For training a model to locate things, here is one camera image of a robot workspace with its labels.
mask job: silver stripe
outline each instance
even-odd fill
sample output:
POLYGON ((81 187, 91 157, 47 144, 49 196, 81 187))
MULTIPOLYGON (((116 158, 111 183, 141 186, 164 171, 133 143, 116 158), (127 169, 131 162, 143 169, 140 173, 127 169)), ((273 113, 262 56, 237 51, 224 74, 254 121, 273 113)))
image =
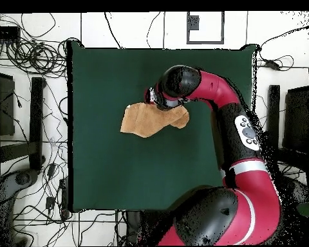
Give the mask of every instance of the silver stripe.
POLYGON ((242 194, 245 197, 245 199, 247 200, 248 205, 250 207, 250 227, 248 229, 248 232, 246 233, 244 238, 242 238, 242 240, 240 240, 239 242, 234 244, 234 245, 240 245, 243 242, 245 242, 252 235, 252 233, 254 231, 254 227, 255 227, 255 210, 254 210, 254 207, 253 207, 253 204, 252 204, 250 198, 248 198, 247 195, 242 193, 241 191, 239 191, 239 190, 236 190, 236 191, 238 191, 240 194, 242 194))
MULTIPOLYGON (((245 162, 241 162, 238 163, 234 166, 232 166, 230 169, 234 168, 234 173, 240 174, 243 172, 247 172, 250 170, 262 170, 262 171, 267 171, 267 168, 265 167, 265 164, 262 161, 258 161, 258 160, 253 160, 253 161, 245 161, 245 162)), ((222 178, 225 177, 225 171, 224 170, 220 170, 221 172, 221 176, 222 178)))

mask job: power strip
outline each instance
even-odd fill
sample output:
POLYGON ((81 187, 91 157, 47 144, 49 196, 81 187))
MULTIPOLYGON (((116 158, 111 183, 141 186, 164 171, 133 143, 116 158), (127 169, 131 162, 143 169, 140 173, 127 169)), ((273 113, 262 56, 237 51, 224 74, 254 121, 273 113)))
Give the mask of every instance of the power strip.
POLYGON ((0 26, 0 43, 21 41, 21 29, 17 26, 0 26))

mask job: red robot arm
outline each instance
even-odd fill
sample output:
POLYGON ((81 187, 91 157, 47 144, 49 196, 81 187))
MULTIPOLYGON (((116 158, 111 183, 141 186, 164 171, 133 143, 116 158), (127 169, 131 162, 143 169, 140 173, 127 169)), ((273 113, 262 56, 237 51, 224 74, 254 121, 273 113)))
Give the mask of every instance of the red robot arm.
POLYGON ((231 85, 217 75, 174 66, 148 90, 146 102, 150 97, 166 111, 195 100, 210 107, 223 180, 223 188, 193 197, 181 208, 181 215, 158 245, 254 245, 267 241, 279 225, 281 204, 252 123, 231 85))

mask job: black border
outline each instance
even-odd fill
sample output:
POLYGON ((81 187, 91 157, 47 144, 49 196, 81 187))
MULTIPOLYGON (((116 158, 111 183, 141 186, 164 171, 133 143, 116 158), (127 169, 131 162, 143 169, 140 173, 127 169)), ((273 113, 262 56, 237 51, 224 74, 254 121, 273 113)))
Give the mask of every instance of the black border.
POLYGON ((73 73, 72 73, 72 42, 66 42, 66 73, 68 76, 68 210, 73 211, 73 73))
POLYGON ((190 12, 187 12, 187 44, 224 44, 224 22, 225 22, 225 12, 221 12, 222 14, 222 25, 221 25, 221 40, 220 41, 212 41, 212 42, 200 42, 200 41, 190 41, 190 26, 189 26, 189 17, 190 12))

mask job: towel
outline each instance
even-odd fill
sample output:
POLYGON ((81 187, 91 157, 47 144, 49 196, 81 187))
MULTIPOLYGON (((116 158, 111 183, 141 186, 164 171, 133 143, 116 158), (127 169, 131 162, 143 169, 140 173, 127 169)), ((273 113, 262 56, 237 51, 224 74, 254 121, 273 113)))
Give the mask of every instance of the towel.
POLYGON ((155 104, 140 102, 127 106, 120 132, 147 138, 168 125, 184 128, 188 121, 189 113, 184 106, 161 111, 155 104))

